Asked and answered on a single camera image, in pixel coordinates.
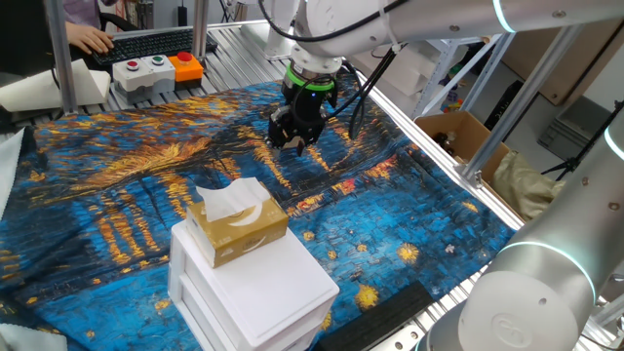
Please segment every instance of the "control box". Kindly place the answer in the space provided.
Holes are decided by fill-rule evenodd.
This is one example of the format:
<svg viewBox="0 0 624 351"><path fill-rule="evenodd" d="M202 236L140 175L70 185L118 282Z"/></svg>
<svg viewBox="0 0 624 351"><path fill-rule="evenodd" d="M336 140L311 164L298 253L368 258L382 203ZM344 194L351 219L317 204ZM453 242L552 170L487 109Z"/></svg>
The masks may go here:
<svg viewBox="0 0 624 351"><path fill-rule="evenodd" d="M154 72L152 94L172 92L176 89L176 68L164 55L141 58Z"/></svg>
<svg viewBox="0 0 624 351"><path fill-rule="evenodd" d="M154 71L141 59L129 59L113 64L115 91L127 104L152 98Z"/></svg>

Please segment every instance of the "emergency stop button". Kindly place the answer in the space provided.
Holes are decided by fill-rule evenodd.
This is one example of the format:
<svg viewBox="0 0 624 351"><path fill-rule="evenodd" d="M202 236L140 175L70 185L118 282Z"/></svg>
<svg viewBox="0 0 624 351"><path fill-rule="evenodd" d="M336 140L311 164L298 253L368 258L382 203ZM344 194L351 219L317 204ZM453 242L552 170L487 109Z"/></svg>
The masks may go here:
<svg viewBox="0 0 624 351"><path fill-rule="evenodd" d="M179 64L188 65L193 60L193 56L186 52L181 52L177 54L177 59L179 59Z"/></svg>
<svg viewBox="0 0 624 351"><path fill-rule="evenodd" d="M138 62L135 60L129 60L126 62L126 69L131 71L138 71Z"/></svg>

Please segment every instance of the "red button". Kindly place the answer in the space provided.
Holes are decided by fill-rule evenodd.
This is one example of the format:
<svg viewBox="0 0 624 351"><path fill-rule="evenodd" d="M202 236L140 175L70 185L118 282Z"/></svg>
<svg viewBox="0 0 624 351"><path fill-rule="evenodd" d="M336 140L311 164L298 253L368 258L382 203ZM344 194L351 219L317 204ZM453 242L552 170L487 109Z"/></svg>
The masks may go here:
<svg viewBox="0 0 624 351"><path fill-rule="evenodd" d="M138 62L136 62L135 60L131 60L126 62L126 69L130 70L130 71L137 71L138 70Z"/></svg>
<svg viewBox="0 0 624 351"><path fill-rule="evenodd" d="M177 59L183 62L190 62L193 60L193 56L186 52L181 52L177 54Z"/></svg>

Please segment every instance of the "keyboard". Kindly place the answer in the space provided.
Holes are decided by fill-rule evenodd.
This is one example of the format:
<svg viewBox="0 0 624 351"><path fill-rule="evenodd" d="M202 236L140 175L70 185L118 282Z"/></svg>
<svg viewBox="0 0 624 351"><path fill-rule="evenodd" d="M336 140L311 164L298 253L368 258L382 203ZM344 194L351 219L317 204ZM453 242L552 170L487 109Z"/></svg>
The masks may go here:
<svg viewBox="0 0 624 351"><path fill-rule="evenodd" d="M115 47L107 54L93 52L97 64L106 66L126 59L143 58L153 55L175 56L179 52L189 52L193 46L193 29L181 29L164 33L143 35L133 38L113 40ZM206 36L206 52L216 49L216 41Z"/></svg>

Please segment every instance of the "orange box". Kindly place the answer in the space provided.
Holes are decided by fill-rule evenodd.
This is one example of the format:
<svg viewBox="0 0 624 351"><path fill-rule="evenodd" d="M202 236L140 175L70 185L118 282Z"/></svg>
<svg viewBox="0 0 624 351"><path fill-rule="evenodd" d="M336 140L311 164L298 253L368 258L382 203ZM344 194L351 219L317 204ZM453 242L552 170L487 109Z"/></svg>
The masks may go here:
<svg viewBox="0 0 624 351"><path fill-rule="evenodd" d="M175 67L176 82L202 79L204 67L202 67L202 64L191 54L179 53L177 56L169 57L169 61L171 61Z"/></svg>

